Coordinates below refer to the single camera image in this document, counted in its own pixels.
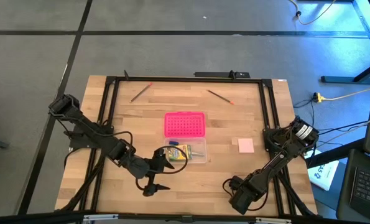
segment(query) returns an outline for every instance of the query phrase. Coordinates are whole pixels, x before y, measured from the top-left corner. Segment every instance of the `desk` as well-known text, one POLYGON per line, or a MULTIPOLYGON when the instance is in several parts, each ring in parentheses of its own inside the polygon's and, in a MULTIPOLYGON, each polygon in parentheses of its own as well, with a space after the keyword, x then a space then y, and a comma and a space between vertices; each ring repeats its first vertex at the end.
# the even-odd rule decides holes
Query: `desk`
MULTIPOLYGON (((98 117, 105 80, 105 76, 90 76, 88 80, 81 110, 92 121, 98 117)), ((289 88, 285 80, 272 82, 279 120, 285 126, 294 119, 289 88)), ((113 119, 115 131, 132 132, 137 155, 151 157, 153 151, 163 144, 166 112, 202 111, 206 114, 207 163, 189 164, 184 171, 175 175, 157 175, 155 182, 171 190, 161 190, 154 196, 144 197, 135 186, 134 177, 126 169, 118 168, 106 160, 97 211, 241 216, 228 203, 229 195, 223 191, 222 183, 233 175, 245 177, 269 161, 262 138, 264 122, 258 86, 250 83, 153 82, 143 95, 129 103, 148 83, 119 82, 113 119), (231 99, 235 105, 208 93, 206 89, 231 99), (238 138, 253 138, 255 153, 240 154, 238 138)), ((112 92, 109 92, 108 98, 111 98, 112 92)), ((128 140, 125 135, 120 138, 128 140)), ((68 158, 56 208, 66 205, 83 183, 89 154, 89 149, 82 149, 68 158)), ((307 207, 316 213, 305 161, 300 157, 294 159, 289 163, 289 172, 293 188, 307 207)), ((90 189, 86 208, 90 207, 93 187, 90 189)), ((269 192, 265 207, 257 212, 247 212, 246 215, 276 217, 272 183, 269 192)), ((288 213, 284 188, 281 192, 284 209, 288 213)), ((256 208, 261 203, 262 200, 252 203, 251 207, 256 208)))

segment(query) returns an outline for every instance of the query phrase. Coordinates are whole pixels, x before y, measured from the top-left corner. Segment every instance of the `pencil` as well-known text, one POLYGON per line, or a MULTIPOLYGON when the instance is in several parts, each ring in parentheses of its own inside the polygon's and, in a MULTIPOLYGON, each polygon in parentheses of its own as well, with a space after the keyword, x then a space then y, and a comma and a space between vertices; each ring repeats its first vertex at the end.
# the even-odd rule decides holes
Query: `pencil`
POLYGON ((130 100, 130 103, 132 103, 138 96, 140 96, 144 91, 148 89, 153 83, 149 83, 142 91, 140 91, 133 99, 130 100))
POLYGON ((221 98, 222 100, 225 100, 226 102, 228 102, 228 103, 230 103, 230 104, 234 105, 234 103, 233 103, 232 101, 230 101, 230 100, 226 99, 225 97, 223 97, 223 96, 219 96, 218 94, 214 93, 214 92, 213 92, 213 91, 211 91, 211 90, 207 90, 207 91, 209 91, 210 93, 214 94, 215 96, 217 96, 217 97, 221 98))

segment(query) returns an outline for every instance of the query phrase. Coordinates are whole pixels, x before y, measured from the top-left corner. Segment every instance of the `white paper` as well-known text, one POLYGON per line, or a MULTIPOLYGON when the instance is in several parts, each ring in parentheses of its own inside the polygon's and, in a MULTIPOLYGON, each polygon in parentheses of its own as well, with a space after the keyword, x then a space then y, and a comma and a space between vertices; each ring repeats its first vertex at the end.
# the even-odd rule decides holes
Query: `white paper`
MULTIPOLYGON (((309 158, 312 153, 313 151, 309 151, 305 158, 309 158)), ((321 152, 316 149, 315 155, 320 153, 321 152)), ((333 161, 322 166, 316 166, 308 169, 310 182, 322 188, 323 190, 329 190, 331 183, 333 182, 338 163, 338 161, 333 161)))

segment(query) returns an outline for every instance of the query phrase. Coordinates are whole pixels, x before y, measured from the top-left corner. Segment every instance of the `pink sticky note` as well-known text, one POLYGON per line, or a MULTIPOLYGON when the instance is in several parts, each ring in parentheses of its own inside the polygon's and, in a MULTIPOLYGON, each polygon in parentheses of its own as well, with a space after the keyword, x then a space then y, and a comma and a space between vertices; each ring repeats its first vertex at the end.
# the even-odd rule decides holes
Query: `pink sticky note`
POLYGON ((252 139, 238 139, 240 153, 253 153, 254 145, 252 139))

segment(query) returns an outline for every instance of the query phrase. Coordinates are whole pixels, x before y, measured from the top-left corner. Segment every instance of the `gray carpet floor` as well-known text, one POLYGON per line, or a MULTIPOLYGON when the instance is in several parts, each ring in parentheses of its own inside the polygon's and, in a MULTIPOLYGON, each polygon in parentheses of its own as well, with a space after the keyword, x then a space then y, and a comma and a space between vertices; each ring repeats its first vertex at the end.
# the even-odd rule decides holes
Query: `gray carpet floor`
MULTIPOLYGON (((365 6, 365 1, 358 2, 365 6)), ((0 30, 77 30, 85 4, 86 0, 0 0, 0 30)), ((303 20, 309 21, 328 4, 300 1, 299 6, 303 20)), ((370 9, 361 8, 370 17, 370 9)), ((364 31, 351 3, 334 4, 309 26, 300 25, 294 14, 294 5, 280 0, 97 0, 85 30, 364 31)), ((0 215, 16 212, 73 40, 73 35, 0 35, 0 140, 10 143, 9 149, 0 149, 0 215)), ((123 75, 124 69, 142 76, 235 70, 253 78, 287 79, 296 103, 316 91, 336 97, 368 88, 319 79, 355 76, 369 66, 370 40, 365 37, 93 35, 81 38, 66 92, 81 99, 89 75, 123 75)), ((369 109, 370 91, 324 102, 315 106, 315 126, 364 121, 369 109)), ((312 121, 311 107, 295 112, 312 121)), ((54 208, 68 152, 62 132, 55 125, 30 213, 54 208)), ((335 142, 347 143, 364 133, 359 129, 335 142)), ((322 150, 334 147, 325 145, 322 150)))

